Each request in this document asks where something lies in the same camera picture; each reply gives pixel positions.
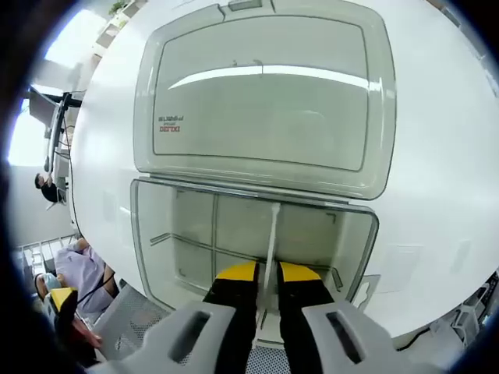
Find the wall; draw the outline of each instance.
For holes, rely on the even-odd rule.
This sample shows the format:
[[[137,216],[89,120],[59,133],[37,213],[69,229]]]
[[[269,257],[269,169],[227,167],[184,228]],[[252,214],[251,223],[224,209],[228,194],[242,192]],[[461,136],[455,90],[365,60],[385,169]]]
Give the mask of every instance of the wall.
[[[41,86],[72,91],[77,84],[78,77],[72,74],[73,70],[57,62],[42,60],[38,63],[35,71],[33,83]]]
[[[73,233],[69,208],[62,204],[46,211],[48,202],[34,186],[34,176],[42,167],[11,166],[9,220],[15,245],[40,242]]]
[[[109,9],[111,9],[112,5],[117,1],[118,0],[86,0],[82,2],[82,8],[88,9],[109,21],[112,18],[112,16],[109,15]]]

